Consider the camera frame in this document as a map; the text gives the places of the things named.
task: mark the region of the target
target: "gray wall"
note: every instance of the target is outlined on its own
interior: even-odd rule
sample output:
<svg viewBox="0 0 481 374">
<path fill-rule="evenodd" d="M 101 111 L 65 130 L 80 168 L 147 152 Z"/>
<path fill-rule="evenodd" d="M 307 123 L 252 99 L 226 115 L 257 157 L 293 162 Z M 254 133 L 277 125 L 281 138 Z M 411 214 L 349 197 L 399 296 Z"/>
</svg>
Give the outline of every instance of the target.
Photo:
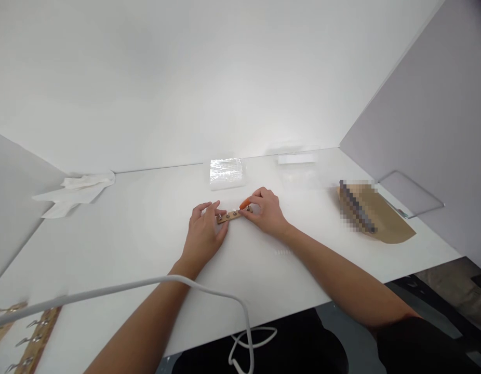
<svg viewBox="0 0 481 374">
<path fill-rule="evenodd" d="M 57 168 L 0 135 L 0 276 L 51 206 L 31 196 L 56 189 L 64 177 Z"/>
<path fill-rule="evenodd" d="M 447 207 L 422 220 L 481 267 L 481 0 L 445 1 L 341 149 L 374 178 L 399 169 L 440 197 Z M 405 186 L 387 188 L 410 207 Z"/>
</svg>

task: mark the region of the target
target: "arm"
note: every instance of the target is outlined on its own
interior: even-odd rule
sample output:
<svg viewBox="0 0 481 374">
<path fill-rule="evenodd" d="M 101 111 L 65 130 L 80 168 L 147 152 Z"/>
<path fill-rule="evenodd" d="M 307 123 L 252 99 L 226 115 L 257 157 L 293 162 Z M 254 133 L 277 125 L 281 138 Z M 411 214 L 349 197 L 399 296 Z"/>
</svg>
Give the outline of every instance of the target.
<svg viewBox="0 0 481 374">
<path fill-rule="evenodd" d="M 351 318 L 374 332 L 406 317 L 419 316 L 373 276 L 289 224 L 271 190 L 262 187 L 249 200 L 260 206 L 260 214 L 244 210 L 240 214 L 292 249 L 324 291 Z"/>
<path fill-rule="evenodd" d="M 217 209 L 219 204 L 219 201 L 204 203 L 194 208 L 183 254 L 169 272 L 170 275 L 183 275 L 195 280 L 218 251 L 228 230 L 226 222 L 215 234 L 215 215 L 226 213 L 226 210 Z M 206 213 L 201 216 L 203 209 L 206 209 Z M 126 320 L 85 374 L 154 374 L 188 292 L 189 286 L 183 283 L 160 284 Z"/>
</svg>

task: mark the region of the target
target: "forearm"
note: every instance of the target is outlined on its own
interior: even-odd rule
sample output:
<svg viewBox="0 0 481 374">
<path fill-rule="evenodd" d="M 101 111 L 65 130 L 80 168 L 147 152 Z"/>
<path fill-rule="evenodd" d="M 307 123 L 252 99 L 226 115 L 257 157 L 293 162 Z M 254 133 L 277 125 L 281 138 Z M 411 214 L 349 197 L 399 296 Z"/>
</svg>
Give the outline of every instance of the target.
<svg viewBox="0 0 481 374">
<path fill-rule="evenodd" d="M 370 330 L 406 316 L 418 316 L 373 276 L 293 226 L 279 239 L 293 250 L 332 300 Z"/>
<path fill-rule="evenodd" d="M 199 271 L 178 261 L 169 274 L 195 280 Z M 126 320 L 85 374 L 154 374 L 188 291 L 189 286 L 180 282 L 161 283 Z"/>
</svg>

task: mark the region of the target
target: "person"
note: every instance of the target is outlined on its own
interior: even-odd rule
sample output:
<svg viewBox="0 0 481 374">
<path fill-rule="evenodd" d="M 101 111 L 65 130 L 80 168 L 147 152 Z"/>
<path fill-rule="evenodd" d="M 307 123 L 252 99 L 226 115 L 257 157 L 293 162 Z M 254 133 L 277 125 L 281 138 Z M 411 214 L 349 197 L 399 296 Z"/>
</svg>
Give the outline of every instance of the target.
<svg viewBox="0 0 481 374">
<path fill-rule="evenodd" d="M 240 214 L 288 246 L 327 295 L 371 332 L 388 374 L 481 372 L 453 339 L 423 320 L 389 288 L 287 222 L 279 199 L 271 190 L 262 187 L 249 200 L 259 205 L 259 214 L 243 210 Z M 216 216 L 226 213 L 218 209 L 219 204 L 219 201 L 203 203 L 192 210 L 183 254 L 169 274 L 195 280 L 220 249 L 229 223 L 215 233 Z M 154 374 L 188 290 L 187 285 L 179 282 L 157 286 L 85 373 Z M 271 342 L 255 349 L 255 372 L 343 374 L 348 371 L 341 343 L 322 326 L 314 309 L 269 325 L 276 327 L 278 333 Z M 232 338 L 226 337 L 185 351 L 176 361 L 173 373 L 236 373 L 227 360 L 232 343 Z M 242 368 L 249 368 L 248 350 L 237 349 L 235 358 Z"/>
</svg>

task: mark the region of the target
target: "left hand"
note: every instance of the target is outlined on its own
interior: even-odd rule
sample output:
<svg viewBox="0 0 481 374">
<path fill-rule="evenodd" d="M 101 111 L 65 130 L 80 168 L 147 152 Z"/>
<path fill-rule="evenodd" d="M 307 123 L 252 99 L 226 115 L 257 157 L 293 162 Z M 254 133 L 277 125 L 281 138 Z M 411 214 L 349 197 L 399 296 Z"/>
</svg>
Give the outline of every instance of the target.
<svg viewBox="0 0 481 374">
<path fill-rule="evenodd" d="M 215 233 L 216 215 L 226 214 L 226 210 L 218 209 L 219 205 L 220 201 L 218 200 L 215 203 L 199 204 L 192 210 L 189 232 L 179 261 L 185 263 L 187 267 L 191 267 L 191 270 L 195 271 L 196 274 L 199 274 L 208 261 L 218 252 L 229 229 L 229 222 L 227 221 L 218 234 Z M 206 213 L 201 216 L 204 209 L 206 209 Z"/>
</svg>

